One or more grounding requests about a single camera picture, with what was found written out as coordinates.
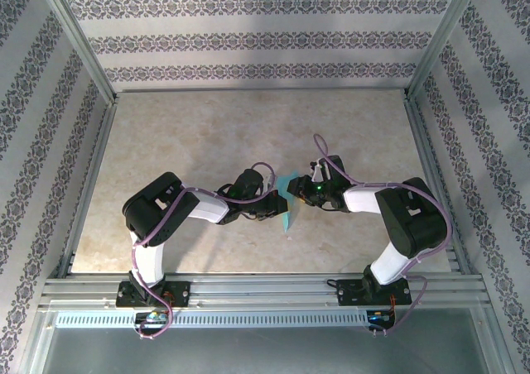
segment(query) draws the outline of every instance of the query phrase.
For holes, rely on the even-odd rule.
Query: teal cloth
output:
[[[284,177],[278,177],[276,181],[276,187],[278,189],[278,193],[280,196],[285,198],[287,201],[287,207],[289,208],[289,211],[282,214],[282,220],[283,220],[283,232],[287,232],[287,229],[291,226],[291,211],[292,207],[295,203],[295,197],[287,192],[287,186],[289,186],[289,181],[296,178],[298,176],[298,171],[293,171],[291,175],[287,175]]]

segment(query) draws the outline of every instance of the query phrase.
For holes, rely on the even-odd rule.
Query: black servo bracket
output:
[[[395,305],[410,305],[411,292],[405,279],[381,286],[377,293],[369,293],[362,279],[328,280],[327,284],[336,289],[339,306],[382,306],[390,305],[393,295]]]
[[[157,283],[152,291],[176,308],[185,308],[190,301],[189,281],[166,281],[164,278]],[[129,280],[119,284],[116,296],[116,308],[158,308],[162,303],[149,295],[137,283],[132,272],[129,272]]]

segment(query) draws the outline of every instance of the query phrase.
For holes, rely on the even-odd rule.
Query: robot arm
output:
[[[167,172],[125,203],[122,213],[133,244],[144,239],[159,224],[166,215],[167,209],[184,188],[176,175]],[[225,185],[217,194],[243,200],[255,198],[259,190],[263,191],[263,177],[256,170],[246,169],[233,185]],[[250,204],[227,203],[199,190],[187,192],[151,241],[146,246],[135,249],[138,272],[131,272],[129,280],[148,303],[148,294],[139,285],[139,276],[152,289],[163,283],[164,243],[187,218],[199,218],[210,223],[225,225],[237,219],[241,213],[253,215],[255,219],[261,221],[286,211],[287,201],[278,195],[277,190]]]
[[[344,169],[338,156],[330,159]],[[313,175],[296,178],[289,183],[289,193],[310,206],[344,213],[379,213],[388,231],[389,244],[364,271],[363,287],[368,300],[384,286],[402,278],[402,271],[418,257],[439,246],[446,238],[446,222],[436,207],[419,194],[404,188],[352,186],[327,161],[311,163]],[[432,196],[420,178],[403,182]]]

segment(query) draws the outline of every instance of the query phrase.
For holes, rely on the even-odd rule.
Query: floor surface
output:
[[[165,171],[214,190],[256,161],[279,175],[309,173],[312,134],[327,140],[358,180],[423,177],[399,90],[253,90],[124,93],[76,251],[74,272],[131,268],[121,209]],[[282,219],[226,226],[190,218],[165,246],[165,271],[361,272],[388,235],[372,213],[326,213],[297,203]],[[445,253],[417,271],[449,271]]]

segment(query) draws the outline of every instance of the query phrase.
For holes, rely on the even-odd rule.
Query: wallpaper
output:
[[[406,87],[451,0],[68,0],[117,91]]]
[[[106,103],[46,0],[0,0],[0,372],[18,372]]]
[[[516,372],[530,372],[528,3],[471,0],[417,101]]]

